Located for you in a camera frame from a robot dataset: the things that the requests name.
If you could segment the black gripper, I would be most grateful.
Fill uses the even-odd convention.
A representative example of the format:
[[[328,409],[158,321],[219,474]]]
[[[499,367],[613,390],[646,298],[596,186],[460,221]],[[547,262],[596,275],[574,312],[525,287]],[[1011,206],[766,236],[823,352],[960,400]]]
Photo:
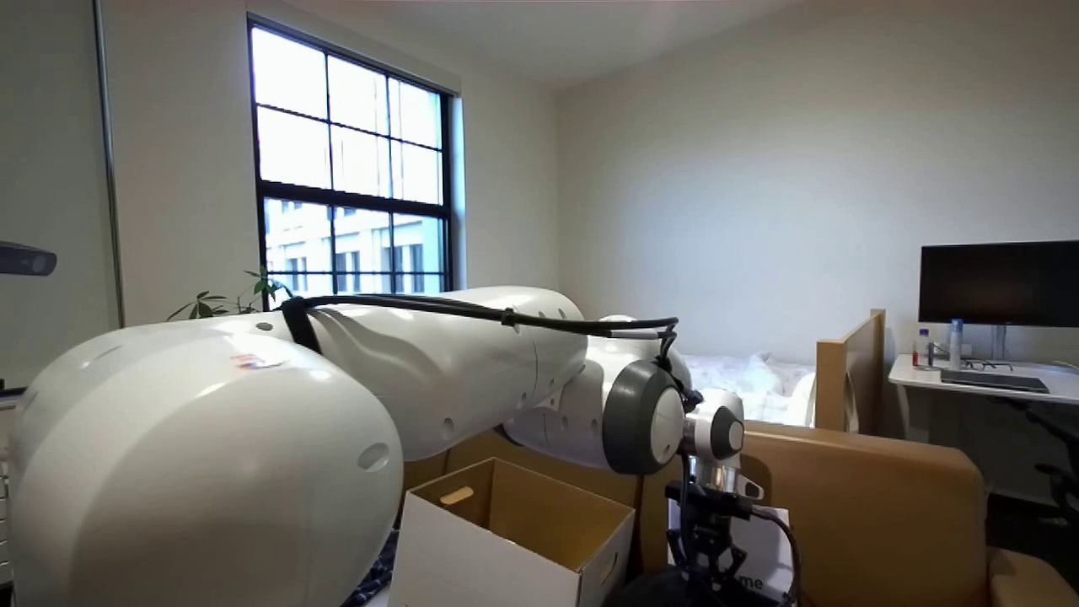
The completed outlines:
[[[679,485],[675,502],[676,530],[669,552],[679,575],[695,591],[729,591],[746,562],[746,552],[730,541],[730,521],[746,519],[750,507],[740,494],[697,485]]]

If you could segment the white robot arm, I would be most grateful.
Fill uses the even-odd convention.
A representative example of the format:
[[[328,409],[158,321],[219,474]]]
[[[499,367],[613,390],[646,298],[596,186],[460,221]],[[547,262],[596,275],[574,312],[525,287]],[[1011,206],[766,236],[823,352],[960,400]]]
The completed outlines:
[[[491,427],[620,474],[746,445],[667,318],[588,321],[542,287],[120,326],[16,400],[12,607],[340,607],[403,466]]]

